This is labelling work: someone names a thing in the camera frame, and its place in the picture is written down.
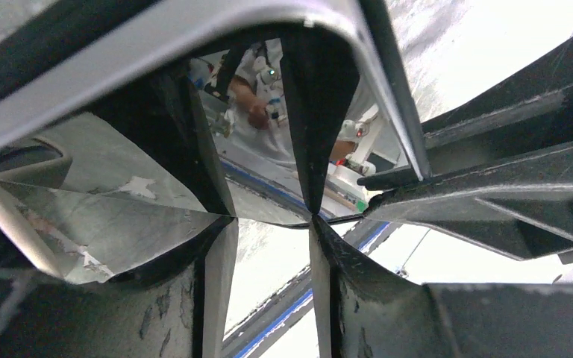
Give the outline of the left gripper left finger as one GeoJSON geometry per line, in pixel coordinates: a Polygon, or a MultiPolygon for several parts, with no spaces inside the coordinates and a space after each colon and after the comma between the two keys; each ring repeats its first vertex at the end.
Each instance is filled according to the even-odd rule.
{"type": "Polygon", "coordinates": [[[0,268],[0,357],[219,357],[237,239],[218,218],[104,284],[0,268]]]}

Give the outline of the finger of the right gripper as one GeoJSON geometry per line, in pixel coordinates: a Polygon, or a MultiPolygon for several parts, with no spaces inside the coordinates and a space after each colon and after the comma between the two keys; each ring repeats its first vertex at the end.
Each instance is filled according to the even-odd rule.
{"type": "Polygon", "coordinates": [[[362,178],[378,191],[366,218],[516,260],[573,254],[573,36],[422,130],[431,177],[398,168],[362,178]]]}

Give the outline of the black phone case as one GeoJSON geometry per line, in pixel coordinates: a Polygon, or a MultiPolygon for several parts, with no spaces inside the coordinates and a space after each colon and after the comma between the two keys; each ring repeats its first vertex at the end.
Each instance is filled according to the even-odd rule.
{"type": "Polygon", "coordinates": [[[348,44],[327,28],[307,28],[304,20],[263,16],[232,22],[234,13],[254,12],[259,1],[206,1],[195,9],[182,6],[175,24],[190,25],[190,52],[135,71],[128,66],[128,49],[140,40],[142,59],[153,57],[153,46],[163,37],[163,20],[131,36],[110,43],[114,31],[152,11],[155,1],[0,1],[0,101],[52,72],[91,45],[104,43],[103,57],[73,74],[103,81],[117,72],[121,84],[101,91],[83,107],[64,113],[53,123],[27,130],[0,147],[0,189],[15,183],[25,188],[54,187],[60,192],[100,195],[113,203],[128,200],[175,207],[212,222],[214,215],[231,216],[228,194],[218,190],[220,162],[210,156],[211,138],[198,97],[200,87],[192,62],[212,49],[259,45],[268,51],[271,37],[303,40],[298,49],[320,74],[317,90],[306,101],[320,101],[328,117],[336,117],[356,95],[358,52],[366,41],[348,44]],[[335,84],[336,90],[330,91],[335,84]]]}

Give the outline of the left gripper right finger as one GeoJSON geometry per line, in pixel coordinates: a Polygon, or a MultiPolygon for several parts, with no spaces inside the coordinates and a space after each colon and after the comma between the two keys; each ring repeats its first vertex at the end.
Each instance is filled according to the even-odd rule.
{"type": "Polygon", "coordinates": [[[310,220],[321,357],[573,357],[573,284],[404,279],[310,220]]]}

